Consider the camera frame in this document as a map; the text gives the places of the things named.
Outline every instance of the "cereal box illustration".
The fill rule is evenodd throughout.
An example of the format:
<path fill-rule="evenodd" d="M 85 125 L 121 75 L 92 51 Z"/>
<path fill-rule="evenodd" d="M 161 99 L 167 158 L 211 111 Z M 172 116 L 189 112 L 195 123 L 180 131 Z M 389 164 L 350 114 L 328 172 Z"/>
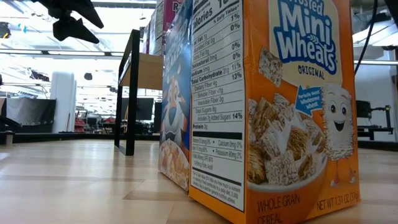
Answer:
<path fill-rule="evenodd" d="M 166 35 L 158 162 L 159 170 L 184 190 L 190 173 L 191 18 L 192 4 L 187 2 Z"/>
<path fill-rule="evenodd" d="M 190 196 L 233 223 L 359 203 L 349 1 L 193 8 Z"/>

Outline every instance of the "cartoon character illustration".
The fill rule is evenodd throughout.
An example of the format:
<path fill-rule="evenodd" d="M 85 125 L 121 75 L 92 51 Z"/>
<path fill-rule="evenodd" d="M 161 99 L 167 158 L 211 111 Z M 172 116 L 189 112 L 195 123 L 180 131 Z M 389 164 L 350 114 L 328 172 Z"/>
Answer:
<path fill-rule="evenodd" d="M 184 145 L 184 135 L 188 128 L 189 105 L 180 92 L 176 76 L 165 77 L 169 83 L 168 92 L 164 93 L 164 101 L 167 102 L 163 111 L 163 120 L 160 128 L 161 142 L 168 139 L 177 144 L 178 147 L 189 158 L 189 151 Z"/>
<path fill-rule="evenodd" d="M 338 162 L 354 153 L 354 124 L 351 95 L 344 88 L 328 83 L 322 87 L 323 127 L 327 140 L 325 154 L 336 161 L 336 174 L 330 185 L 340 182 Z M 350 183 L 355 183 L 354 172 L 349 166 Z"/>

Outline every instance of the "white pillar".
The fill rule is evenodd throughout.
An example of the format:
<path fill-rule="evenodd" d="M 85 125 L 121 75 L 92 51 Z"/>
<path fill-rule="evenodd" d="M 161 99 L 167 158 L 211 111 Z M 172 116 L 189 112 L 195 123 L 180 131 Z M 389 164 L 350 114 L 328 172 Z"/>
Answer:
<path fill-rule="evenodd" d="M 53 133 L 75 130 L 76 87 L 73 72 L 53 72 L 50 98 L 57 100 Z"/>

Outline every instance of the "black cable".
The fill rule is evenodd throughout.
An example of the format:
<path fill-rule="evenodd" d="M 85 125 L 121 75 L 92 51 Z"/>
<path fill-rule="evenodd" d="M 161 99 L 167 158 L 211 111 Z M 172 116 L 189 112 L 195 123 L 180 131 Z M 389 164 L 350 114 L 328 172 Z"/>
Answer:
<path fill-rule="evenodd" d="M 363 49 L 362 49 L 361 56 L 359 57 L 358 63 L 356 64 L 355 72 L 354 72 L 355 75 L 358 72 L 358 69 L 359 69 L 359 66 L 361 65 L 363 57 L 365 56 L 366 49 L 368 47 L 369 41 L 370 41 L 371 36 L 372 36 L 373 26 L 374 26 L 374 23 L 376 22 L 376 14 L 377 14 L 378 5 L 379 5 L 378 0 L 374 0 L 373 14 L 372 14 L 371 24 L 369 26 L 368 37 L 366 38 L 365 44 L 364 44 Z"/>

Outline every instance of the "wooden table surface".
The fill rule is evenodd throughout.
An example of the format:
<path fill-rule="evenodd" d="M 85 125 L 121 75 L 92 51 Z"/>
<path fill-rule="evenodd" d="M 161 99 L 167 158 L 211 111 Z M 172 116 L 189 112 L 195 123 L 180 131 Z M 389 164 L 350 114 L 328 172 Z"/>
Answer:
<path fill-rule="evenodd" d="M 0 223 L 226 223 L 157 171 L 157 142 L 0 147 Z M 362 203 L 309 223 L 398 223 L 398 153 L 360 149 Z"/>

